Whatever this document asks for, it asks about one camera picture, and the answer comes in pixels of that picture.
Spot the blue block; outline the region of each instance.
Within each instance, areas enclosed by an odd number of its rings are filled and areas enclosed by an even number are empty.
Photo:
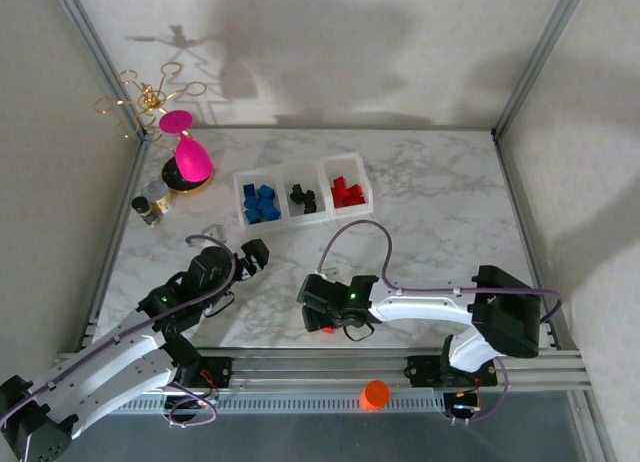
[[[249,221],[249,225],[259,224],[260,223],[260,212],[256,209],[249,209],[244,211],[244,215],[247,216],[247,220]]]
[[[273,200],[265,199],[262,197],[258,199],[258,205],[256,206],[256,208],[258,209],[258,212],[262,213],[265,210],[267,210],[269,207],[273,207]]]
[[[255,209],[258,207],[258,198],[254,197],[252,195],[248,196],[246,199],[244,199],[244,208],[245,209]]]
[[[265,199],[273,199],[276,196],[276,191],[268,185],[261,185],[258,189],[258,197],[264,197]]]
[[[269,221],[278,220],[280,218],[280,211],[272,205],[262,211],[262,217]]]
[[[253,184],[246,184],[242,186],[242,190],[244,190],[245,197],[255,197],[256,196],[256,186]]]

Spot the gold wire sculpture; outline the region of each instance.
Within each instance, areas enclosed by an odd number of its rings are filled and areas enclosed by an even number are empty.
[[[174,67],[174,70],[171,71],[168,67]],[[165,94],[162,91],[162,86],[164,84],[167,76],[175,77],[182,70],[182,64],[179,62],[167,62],[162,67],[160,67],[160,72],[162,72],[162,79],[160,79],[160,85],[157,89],[154,89],[151,85],[145,84],[144,82],[138,83],[138,73],[135,70],[125,70],[120,72],[117,75],[118,82],[122,85],[133,84],[140,91],[140,97],[135,102],[130,100],[117,100],[114,97],[102,97],[101,99],[96,100],[93,104],[93,110],[100,114],[106,114],[107,112],[111,112],[114,108],[128,104],[133,105],[136,108],[140,108],[139,112],[136,112],[134,122],[135,127],[131,132],[123,133],[124,127],[127,125],[126,120],[121,120],[118,125],[116,125],[116,133],[124,138],[129,138],[132,135],[138,133],[140,129],[143,129],[147,132],[153,132],[154,134],[158,134],[153,140],[153,143],[156,143],[160,137],[162,137],[162,131],[158,127],[153,127],[157,117],[153,113],[155,110],[162,114],[166,114],[167,110],[164,108],[164,104],[167,100],[175,97],[176,95],[189,95],[191,97],[198,97],[199,95],[204,94],[207,91],[207,86],[203,82],[194,81],[186,84],[182,89],[176,90],[175,92],[171,92],[169,95]],[[194,87],[201,87],[202,90],[199,92],[195,92],[193,90]],[[148,117],[146,123],[143,122],[141,117]],[[169,147],[167,145],[156,144],[160,147],[164,147],[173,152],[173,147]]]

